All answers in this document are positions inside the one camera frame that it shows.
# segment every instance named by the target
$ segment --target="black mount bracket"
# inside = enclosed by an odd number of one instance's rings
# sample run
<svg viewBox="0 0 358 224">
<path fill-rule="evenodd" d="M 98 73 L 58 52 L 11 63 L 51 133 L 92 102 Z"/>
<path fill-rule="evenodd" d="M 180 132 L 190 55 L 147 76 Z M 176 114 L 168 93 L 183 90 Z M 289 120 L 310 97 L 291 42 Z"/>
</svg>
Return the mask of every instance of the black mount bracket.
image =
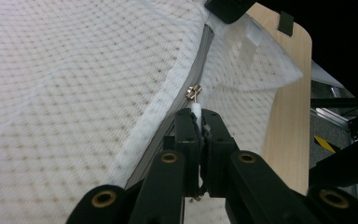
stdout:
<svg viewBox="0 0 358 224">
<path fill-rule="evenodd" d="M 255 0 L 207 0 L 205 7 L 226 24 L 237 21 Z"/>
<path fill-rule="evenodd" d="M 293 35 L 293 26 L 295 23 L 295 18 L 292 15 L 287 14 L 284 11 L 281 11 L 278 30 L 282 33 L 292 36 Z"/>
<path fill-rule="evenodd" d="M 204 192 L 226 199 L 231 223 L 358 223 L 358 201 L 345 191 L 313 185 L 303 196 L 259 155 L 239 150 L 217 113 L 202 110 L 202 130 L 194 118 L 190 109 L 176 113 L 175 137 L 165 139 L 145 179 L 127 190 L 92 189 L 66 223 L 179 224 L 185 197 Z"/>
</svg>

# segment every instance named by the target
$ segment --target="white mesh fabric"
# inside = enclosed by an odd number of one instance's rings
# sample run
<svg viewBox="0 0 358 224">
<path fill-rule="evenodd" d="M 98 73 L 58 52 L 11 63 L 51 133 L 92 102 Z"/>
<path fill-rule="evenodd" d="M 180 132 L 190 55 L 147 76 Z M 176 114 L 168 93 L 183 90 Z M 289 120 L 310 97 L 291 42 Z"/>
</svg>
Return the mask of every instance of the white mesh fabric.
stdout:
<svg viewBox="0 0 358 224">
<path fill-rule="evenodd" d="M 202 107 L 217 112 L 240 150 L 261 153 L 276 90 L 302 77 L 272 36 L 249 16 L 225 25 L 213 15 L 214 39 L 200 85 Z M 256 29 L 257 34 L 250 34 Z M 230 223 L 225 200 L 186 200 L 185 223 Z"/>
<path fill-rule="evenodd" d="M 64 223 L 124 186 L 206 18 L 197 1 L 0 1 L 0 223 Z"/>
</svg>

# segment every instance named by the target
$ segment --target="black background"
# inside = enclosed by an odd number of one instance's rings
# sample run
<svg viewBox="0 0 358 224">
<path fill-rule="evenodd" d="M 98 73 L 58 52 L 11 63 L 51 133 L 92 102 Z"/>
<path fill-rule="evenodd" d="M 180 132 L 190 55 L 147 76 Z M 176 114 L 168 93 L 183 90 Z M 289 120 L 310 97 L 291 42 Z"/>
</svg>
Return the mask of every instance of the black background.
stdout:
<svg viewBox="0 0 358 224">
<path fill-rule="evenodd" d="M 260 0 L 310 34 L 312 60 L 358 98 L 358 1 Z"/>
</svg>

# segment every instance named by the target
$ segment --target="mounting hole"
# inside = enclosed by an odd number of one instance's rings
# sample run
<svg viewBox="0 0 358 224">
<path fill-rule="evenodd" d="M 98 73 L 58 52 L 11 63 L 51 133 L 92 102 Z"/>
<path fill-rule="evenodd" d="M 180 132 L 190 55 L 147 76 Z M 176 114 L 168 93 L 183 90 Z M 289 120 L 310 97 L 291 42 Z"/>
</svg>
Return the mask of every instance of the mounting hole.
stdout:
<svg viewBox="0 0 358 224">
<path fill-rule="evenodd" d="M 344 196 L 331 189 L 322 189 L 319 192 L 319 197 L 321 197 L 322 201 L 335 208 L 345 209 L 350 206 L 350 203 Z"/>
<path fill-rule="evenodd" d="M 173 163 L 178 160 L 178 156 L 176 156 L 176 154 L 173 153 L 165 153 L 164 155 L 161 156 L 161 160 L 166 163 Z"/>
<path fill-rule="evenodd" d="M 110 204 L 114 203 L 116 200 L 116 193 L 112 190 L 103 190 L 94 197 L 92 197 L 92 205 L 96 208 L 103 208 L 109 206 Z"/>
<path fill-rule="evenodd" d="M 253 163 L 255 162 L 255 157 L 252 156 L 249 153 L 241 153 L 240 156 L 238 156 L 238 159 L 242 162 L 246 162 L 246 163 Z"/>
</svg>

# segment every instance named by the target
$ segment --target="wooden surface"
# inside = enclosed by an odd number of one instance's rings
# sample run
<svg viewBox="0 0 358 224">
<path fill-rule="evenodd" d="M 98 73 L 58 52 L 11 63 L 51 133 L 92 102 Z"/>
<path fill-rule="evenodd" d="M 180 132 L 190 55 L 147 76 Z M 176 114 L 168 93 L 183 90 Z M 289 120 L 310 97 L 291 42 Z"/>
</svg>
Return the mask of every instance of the wooden surface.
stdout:
<svg viewBox="0 0 358 224">
<path fill-rule="evenodd" d="M 258 3 L 247 13 L 269 31 L 304 73 L 299 81 L 278 89 L 262 157 L 289 188 L 306 194 L 310 163 L 310 35 L 296 23 L 291 37 L 281 33 L 277 30 L 280 15 Z"/>
</svg>

